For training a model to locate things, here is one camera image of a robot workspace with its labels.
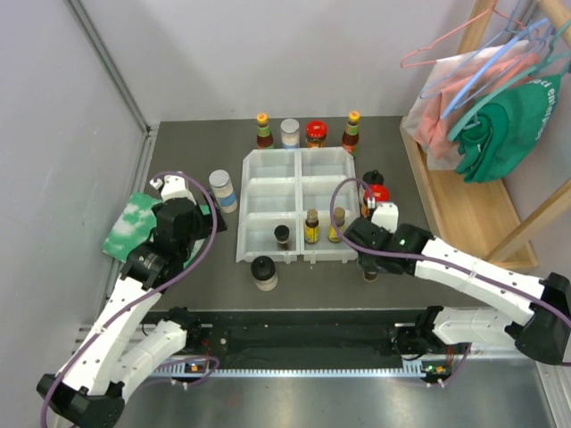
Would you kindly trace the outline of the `black cap pepper bottle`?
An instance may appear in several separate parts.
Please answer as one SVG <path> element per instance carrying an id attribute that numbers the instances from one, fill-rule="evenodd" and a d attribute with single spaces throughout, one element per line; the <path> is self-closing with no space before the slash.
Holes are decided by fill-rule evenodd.
<path id="1" fill-rule="evenodd" d="M 362 272 L 363 279 L 367 283 L 374 283 L 378 279 L 379 272 L 372 268 L 365 268 Z"/>
<path id="2" fill-rule="evenodd" d="M 277 247 L 281 251 L 290 250 L 290 229 L 286 225 L 278 225 L 274 229 L 274 236 L 277 241 Z"/>

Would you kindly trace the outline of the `yellow label brown bottle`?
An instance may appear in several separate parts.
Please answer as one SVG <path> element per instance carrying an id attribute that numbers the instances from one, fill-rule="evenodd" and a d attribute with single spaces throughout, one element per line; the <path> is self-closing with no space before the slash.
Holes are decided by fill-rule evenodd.
<path id="1" fill-rule="evenodd" d="M 317 243 L 319 240 L 319 213 L 315 209 L 309 209 L 304 220 L 304 241 L 308 244 Z"/>
<path id="2" fill-rule="evenodd" d="M 328 240 L 331 243 L 341 242 L 340 234 L 345 223 L 345 210 L 341 207 L 335 207 L 333 210 L 333 220 L 328 229 Z"/>

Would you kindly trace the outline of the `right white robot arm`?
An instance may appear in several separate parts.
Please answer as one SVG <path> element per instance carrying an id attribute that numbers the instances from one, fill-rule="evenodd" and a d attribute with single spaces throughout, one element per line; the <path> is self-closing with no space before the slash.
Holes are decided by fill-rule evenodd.
<path id="1" fill-rule="evenodd" d="M 416 323 L 418 346 L 429 353 L 459 343 L 498 344 L 552 366 L 570 364 L 570 281 L 550 273 L 520 274 L 466 254 L 410 224 L 395 231 L 357 218 L 343 241 L 366 273 L 410 275 L 464 293 L 484 309 L 429 307 Z"/>

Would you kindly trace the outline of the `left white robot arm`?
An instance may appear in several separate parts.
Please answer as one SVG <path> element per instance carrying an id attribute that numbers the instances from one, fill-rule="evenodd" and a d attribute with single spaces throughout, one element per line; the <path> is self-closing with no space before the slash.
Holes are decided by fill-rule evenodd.
<path id="1" fill-rule="evenodd" d="M 166 359 L 202 345 L 198 322 L 184 308 L 170 309 L 156 330 L 134 348 L 128 342 L 152 306 L 188 275 L 210 251 L 214 235 L 225 226 L 214 196 L 204 191 L 196 202 L 185 187 L 161 199 L 135 193 L 104 250 L 123 262 L 112 295 L 85 340 L 62 368 L 44 374 L 37 384 L 43 398 L 41 426 L 53 411 L 76 427 L 113 427 L 137 388 Z"/>

